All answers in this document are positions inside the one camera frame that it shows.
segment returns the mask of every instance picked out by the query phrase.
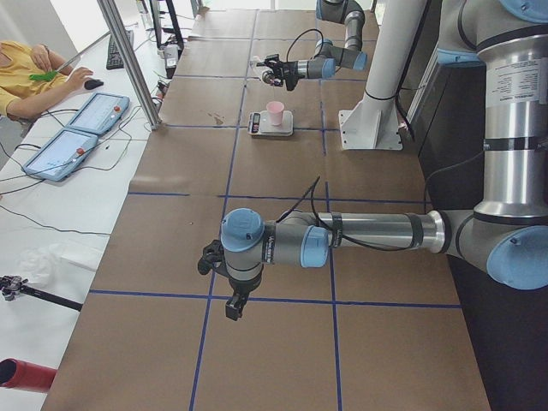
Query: computer mouse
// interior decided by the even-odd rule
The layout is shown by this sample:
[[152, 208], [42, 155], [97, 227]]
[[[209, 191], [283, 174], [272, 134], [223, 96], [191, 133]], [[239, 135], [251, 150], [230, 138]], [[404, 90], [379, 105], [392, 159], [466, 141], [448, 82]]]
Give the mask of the computer mouse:
[[104, 83], [101, 80], [90, 79], [84, 83], [86, 90], [93, 90], [94, 88], [101, 87]]

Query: red cylinder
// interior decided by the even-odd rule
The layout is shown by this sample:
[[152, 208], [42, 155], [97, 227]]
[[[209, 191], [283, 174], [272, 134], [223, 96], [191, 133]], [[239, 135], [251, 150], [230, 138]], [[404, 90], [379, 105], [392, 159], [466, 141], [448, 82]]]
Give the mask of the red cylinder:
[[32, 362], [8, 358], [0, 362], [0, 386], [17, 390], [48, 392], [57, 370]]

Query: digital scale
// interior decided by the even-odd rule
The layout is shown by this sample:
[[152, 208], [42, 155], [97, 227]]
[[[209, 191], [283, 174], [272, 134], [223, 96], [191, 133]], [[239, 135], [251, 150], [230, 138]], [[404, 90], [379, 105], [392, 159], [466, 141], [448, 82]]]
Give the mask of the digital scale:
[[293, 134], [293, 113], [283, 112], [282, 124], [273, 126], [268, 117], [268, 111], [254, 112], [249, 115], [247, 132], [253, 137], [289, 136]]
[[28, 175], [59, 182], [80, 165], [129, 107], [129, 98], [95, 92], [67, 125], [21, 168]]

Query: warning label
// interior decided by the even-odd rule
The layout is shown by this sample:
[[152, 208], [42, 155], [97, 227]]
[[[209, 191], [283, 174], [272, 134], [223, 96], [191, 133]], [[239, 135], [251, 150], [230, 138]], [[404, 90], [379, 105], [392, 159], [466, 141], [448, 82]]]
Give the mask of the warning label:
[[485, 107], [524, 101], [548, 103], [548, 58], [487, 70]]

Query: tablet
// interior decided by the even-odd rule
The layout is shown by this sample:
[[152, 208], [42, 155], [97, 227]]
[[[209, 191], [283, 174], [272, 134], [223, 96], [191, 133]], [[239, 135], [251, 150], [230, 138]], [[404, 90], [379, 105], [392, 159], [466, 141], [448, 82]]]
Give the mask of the tablet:
[[65, 127], [96, 134], [100, 137], [120, 120], [128, 107], [128, 97], [95, 92]]
[[29, 176], [59, 182], [69, 176], [97, 145], [98, 136], [64, 128], [22, 167]]

